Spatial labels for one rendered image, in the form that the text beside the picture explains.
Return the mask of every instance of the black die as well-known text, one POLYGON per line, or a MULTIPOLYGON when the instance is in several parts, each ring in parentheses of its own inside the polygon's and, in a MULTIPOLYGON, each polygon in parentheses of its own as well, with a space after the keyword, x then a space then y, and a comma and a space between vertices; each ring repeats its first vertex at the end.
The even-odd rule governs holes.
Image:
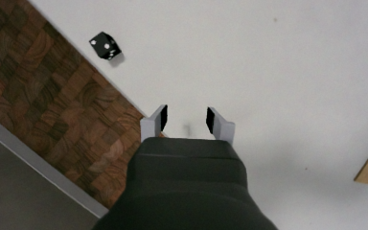
POLYGON ((89 43, 95 49, 97 55, 103 59, 112 59, 122 53, 114 38, 104 32, 97 34, 89 43))

